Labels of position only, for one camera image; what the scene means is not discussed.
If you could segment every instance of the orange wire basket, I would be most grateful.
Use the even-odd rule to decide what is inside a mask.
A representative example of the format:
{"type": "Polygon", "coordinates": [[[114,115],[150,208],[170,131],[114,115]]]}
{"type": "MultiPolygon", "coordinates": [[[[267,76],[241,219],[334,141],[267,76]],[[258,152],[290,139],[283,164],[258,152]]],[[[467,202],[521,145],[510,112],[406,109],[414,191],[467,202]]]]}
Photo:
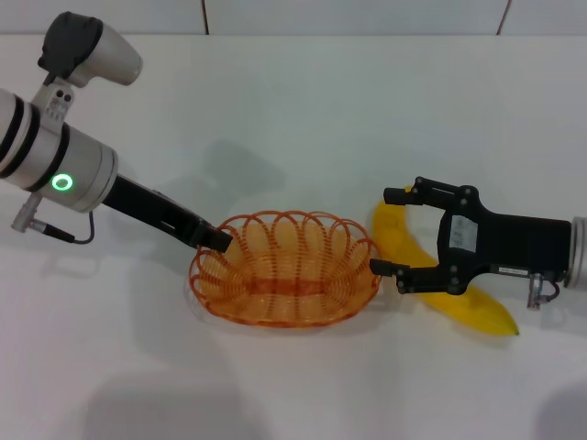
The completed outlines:
{"type": "Polygon", "coordinates": [[[263,211],[218,229],[233,241],[225,254],[199,248],[190,286],[215,316],[244,325],[332,325],[362,310],[379,290],[377,254],[365,229],[326,213],[263,211]]]}

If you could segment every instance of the white table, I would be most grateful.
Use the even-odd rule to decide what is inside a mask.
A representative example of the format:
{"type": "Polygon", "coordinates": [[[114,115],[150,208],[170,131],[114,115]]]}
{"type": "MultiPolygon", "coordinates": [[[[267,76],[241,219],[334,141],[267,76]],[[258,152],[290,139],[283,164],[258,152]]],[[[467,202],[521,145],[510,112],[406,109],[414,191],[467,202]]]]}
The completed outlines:
{"type": "MultiPolygon", "coordinates": [[[[141,77],[94,81],[69,122],[215,223],[268,208],[367,223],[416,175],[476,185],[497,212],[587,215],[587,38],[129,40],[141,77]]],[[[2,87],[33,95],[40,46],[0,38],[2,87]]],[[[533,313],[525,280],[480,277],[520,324],[507,340],[408,296],[320,332],[252,330],[194,316],[190,248],[105,207],[87,247],[19,235],[25,198],[0,184],[2,439],[586,436],[587,293],[533,313]]],[[[51,203],[39,218],[87,234],[51,203]]]]}

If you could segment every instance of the white surface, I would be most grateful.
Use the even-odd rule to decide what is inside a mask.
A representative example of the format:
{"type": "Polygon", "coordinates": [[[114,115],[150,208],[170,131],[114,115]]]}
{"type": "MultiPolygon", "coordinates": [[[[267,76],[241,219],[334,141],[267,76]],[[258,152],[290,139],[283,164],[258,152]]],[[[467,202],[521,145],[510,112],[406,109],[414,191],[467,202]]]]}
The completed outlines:
{"type": "Polygon", "coordinates": [[[514,0],[503,35],[585,35],[587,3],[582,0],[514,0]]]}
{"type": "Polygon", "coordinates": [[[118,32],[204,34],[200,0],[2,0],[0,33],[45,33],[61,12],[98,17],[118,32]]]}
{"type": "Polygon", "coordinates": [[[209,0],[214,35],[494,35],[506,0],[209,0]]]}
{"type": "MultiPolygon", "coordinates": [[[[385,186],[418,174],[477,185],[498,212],[587,215],[585,38],[130,41],[142,76],[127,89],[95,81],[70,123],[211,221],[298,208],[366,223],[385,186]]],[[[0,38],[3,87],[33,95],[39,45],[0,38]]],[[[525,280],[481,277],[520,324],[509,340],[391,291],[319,332],[253,331],[194,317],[191,249],[104,207],[91,246],[21,236],[9,225],[24,200],[0,184],[2,438],[587,432],[586,293],[532,313],[525,280]]],[[[39,217],[87,234],[84,216],[50,203],[39,217]]]]}

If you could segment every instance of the sticker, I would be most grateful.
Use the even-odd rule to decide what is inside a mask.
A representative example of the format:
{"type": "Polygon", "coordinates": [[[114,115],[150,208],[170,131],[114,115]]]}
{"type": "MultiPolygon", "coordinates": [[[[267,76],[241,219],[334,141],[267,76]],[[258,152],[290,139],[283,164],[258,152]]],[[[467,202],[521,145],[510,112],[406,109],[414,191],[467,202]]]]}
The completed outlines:
{"type": "Polygon", "coordinates": [[[499,268],[498,270],[500,273],[509,273],[510,275],[521,275],[523,277],[526,277],[528,274],[527,270],[522,269],[499,268]]]}
{"type": "Polygon", "coordinates": [[[450,224],[449,248],[474,253],[477,250],[477,224],[462,215],[453,215],[450,224]]]}

